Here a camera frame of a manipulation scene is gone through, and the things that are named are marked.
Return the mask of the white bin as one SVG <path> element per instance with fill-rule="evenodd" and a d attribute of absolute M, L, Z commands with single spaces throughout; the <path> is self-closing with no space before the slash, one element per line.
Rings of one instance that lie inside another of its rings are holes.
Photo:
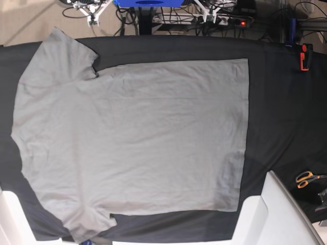
<path fill-rule="evenodd" d="M 260 195 L 243 202 L 231 244 L 324 244 L 305 213 L 274 171 Z"/>
<path fill-rule="evenodd" d="M 1 190 L 1 244 L 36 244 L 17 195 Z"/>

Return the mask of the red blue front clamp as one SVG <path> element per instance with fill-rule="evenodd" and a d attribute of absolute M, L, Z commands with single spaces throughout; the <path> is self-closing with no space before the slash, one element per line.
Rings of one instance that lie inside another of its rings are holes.
<path fill-rule="evenodd" d="M 93 242 L 91 240 L 87 240 L 82 242 L 81 245 L 93 245 Z"/>

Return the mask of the black metal object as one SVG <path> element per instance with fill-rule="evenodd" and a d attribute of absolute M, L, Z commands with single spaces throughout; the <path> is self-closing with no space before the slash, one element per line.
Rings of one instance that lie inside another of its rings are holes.
<path fill-rule="evenodd" d="M 315 209 L 315 212 L 318 212 L 318 211 L 322 211 L 322 210 L 325 210 L 326 209 L 326 204 L 327 204 L 327 189 L 324 189 L 323 191 L 321 191 L 320 193 L 318 193 L 318 196 L 321 200 L 321 205 L 318 206 L 316 209 Z"/>

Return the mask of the grey T-shirt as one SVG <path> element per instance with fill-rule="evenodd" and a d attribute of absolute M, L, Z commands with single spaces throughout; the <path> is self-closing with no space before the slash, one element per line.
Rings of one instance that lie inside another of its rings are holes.
<path fill-rule="evenodd" d="M 19 79 L 22 174 L 76 242 L 116 214 L 235 212 L 249 114 L 247 59 L 126 64 L 53 29 Z"/>

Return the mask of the red black clamp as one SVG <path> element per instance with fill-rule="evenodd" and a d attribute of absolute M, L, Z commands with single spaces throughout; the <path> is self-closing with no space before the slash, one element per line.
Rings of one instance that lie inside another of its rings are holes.
<path fill-rule="evenodd" d="M 313 44 L 304 43 L 298 46 L 300 55 L 300 70 L 309 71 L 313 56 Z"/>

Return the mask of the white bin right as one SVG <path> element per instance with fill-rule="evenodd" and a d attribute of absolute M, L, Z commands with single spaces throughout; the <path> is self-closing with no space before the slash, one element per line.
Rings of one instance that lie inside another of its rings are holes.
<path fill-rule="evenodd" d="M 324 244 L 305 213 L 274 171 L 260 195 L 243 202 L 231 244 Z"/>

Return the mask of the blue stand base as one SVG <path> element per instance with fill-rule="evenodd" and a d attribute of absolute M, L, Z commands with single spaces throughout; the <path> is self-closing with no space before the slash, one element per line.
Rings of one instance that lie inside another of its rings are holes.
<path fill-rule="evenodd" d="M 180 7 L 183 0 L 117 0 L 120 7 Z"/>

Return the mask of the orange handled scissors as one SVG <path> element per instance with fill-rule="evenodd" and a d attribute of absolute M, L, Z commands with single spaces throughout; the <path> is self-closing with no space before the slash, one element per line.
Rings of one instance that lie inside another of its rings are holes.
<path fill-rule="evenodd" d="M 319 179 L 326 179 L 326 175 L 316 175 L 313 174 L 311 171 L 305 171 L 295 178 L 295 182 L 297 188 L 302 189 L 308 186 L 310 183 Z"/>

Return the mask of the white bin left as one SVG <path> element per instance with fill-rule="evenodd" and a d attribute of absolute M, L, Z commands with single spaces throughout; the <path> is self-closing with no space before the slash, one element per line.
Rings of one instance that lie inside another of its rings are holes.
<path fill-rule="evenodd" d="M 1 190 L 1 244 L 36 244 L 17 195 Z"/>

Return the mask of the black table cloth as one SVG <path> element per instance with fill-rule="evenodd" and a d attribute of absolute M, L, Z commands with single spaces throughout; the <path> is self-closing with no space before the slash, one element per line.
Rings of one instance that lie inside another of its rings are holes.
<path fill-rule="evenodd" d="M 295 177 L 305 170 L 326 173 L 326 55 L 314 53 L 308 71 L 299 54 L 283 44 L 238 38 L 122 36 L 84 38 L 94 50 L 95 70 L 130 63 L 179 60 L 249 61 L 249 127 L 240 199 L 260 194 L 267 171 L 274 171 L 313 223 L 326 180 L 298 190 Z M 1 48 L 1 188 L 14 192 L 37 239 L 68 236 L 61 222 L 42 208 L 21 174 L 21 159 L 11 138 L 17 83 L 39 47 L 27 43 Z"/>

